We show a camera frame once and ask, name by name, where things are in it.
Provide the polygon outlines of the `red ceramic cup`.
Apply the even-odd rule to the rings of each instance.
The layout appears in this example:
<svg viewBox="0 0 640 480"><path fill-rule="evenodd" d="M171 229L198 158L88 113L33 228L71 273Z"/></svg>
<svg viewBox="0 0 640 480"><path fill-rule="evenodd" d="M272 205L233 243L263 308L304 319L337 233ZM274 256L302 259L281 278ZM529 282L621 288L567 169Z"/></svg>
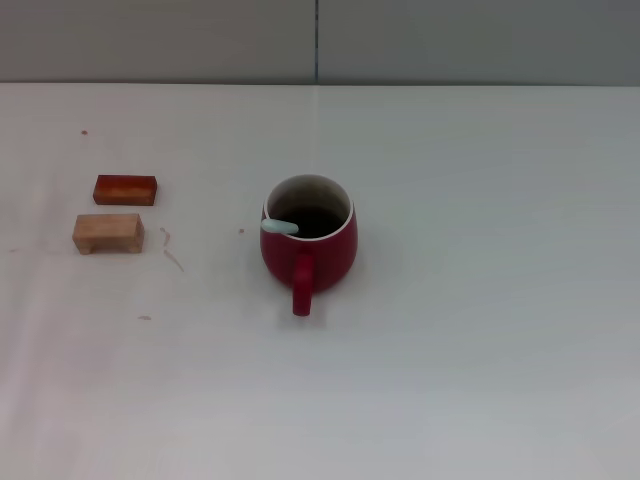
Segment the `red ceramic cup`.
<svg viewBox="0 0 640 480"><path fill-rule="evenodd" d="M341 185L321 175L297 175L281 181L265 200L261 219L275 219L279 211L302 206L325 207L340 215L344 223L332 234L315 239L260 231L262 259L272 276L291 289L292 313L300 317L310 314L315 293L346 276L358 248L353 200Z"/></svg>

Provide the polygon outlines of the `spoon with light blue handle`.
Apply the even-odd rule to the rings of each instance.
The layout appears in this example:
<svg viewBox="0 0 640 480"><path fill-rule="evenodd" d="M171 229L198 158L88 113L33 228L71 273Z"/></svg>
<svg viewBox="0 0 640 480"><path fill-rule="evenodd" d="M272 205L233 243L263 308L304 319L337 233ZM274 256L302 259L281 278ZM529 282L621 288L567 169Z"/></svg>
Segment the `spoon with light blue handle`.
<svg viewBox="0 0 640 480"><path fill-rule="evenodd" d="M299 231L299 226L292 222L265 218L261 221L261 229L267 233L294 235Z"/></svg>

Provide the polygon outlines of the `dark coffee liquid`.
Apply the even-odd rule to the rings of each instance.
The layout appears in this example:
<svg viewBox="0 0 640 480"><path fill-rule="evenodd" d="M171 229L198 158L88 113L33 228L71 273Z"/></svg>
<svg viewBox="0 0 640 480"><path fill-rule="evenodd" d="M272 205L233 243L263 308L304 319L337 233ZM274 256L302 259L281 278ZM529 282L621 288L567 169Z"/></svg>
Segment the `dark coffee liquid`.
<svg viewBox="0 0 640 480"><path fill-rule="evenodd" d="M292 207L274 215L276 220L295 224L296 233L291 236L303 239L325 237L338 230L344 220L332 210L318 206Z"/></svg>

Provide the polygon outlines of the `red-brown wooden block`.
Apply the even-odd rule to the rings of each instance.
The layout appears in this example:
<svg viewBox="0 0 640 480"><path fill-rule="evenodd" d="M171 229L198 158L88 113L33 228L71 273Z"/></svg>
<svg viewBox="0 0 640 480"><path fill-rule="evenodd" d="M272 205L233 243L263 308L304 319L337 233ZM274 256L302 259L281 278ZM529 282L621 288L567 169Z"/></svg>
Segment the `red-brown wooden block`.
<svg viewBox="0 0 640 480"><path fill-rule="evenodd" d="M157 188L154 176L99 175L93 200L97 205L153 206Z"/></svg>

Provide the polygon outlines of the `light wooden block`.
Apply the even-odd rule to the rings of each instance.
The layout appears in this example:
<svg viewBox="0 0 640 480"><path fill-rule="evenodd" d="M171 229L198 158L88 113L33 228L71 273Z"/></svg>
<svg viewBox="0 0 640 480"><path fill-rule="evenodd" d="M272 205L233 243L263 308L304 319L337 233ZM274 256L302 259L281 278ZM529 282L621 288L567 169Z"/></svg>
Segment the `light wooden block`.
<svg viewBox="0 0 640 480"><path fill-rule="evenodd" d="M82 255L142 252L145 229L137 213L78 215L72 239Z"/></svg>

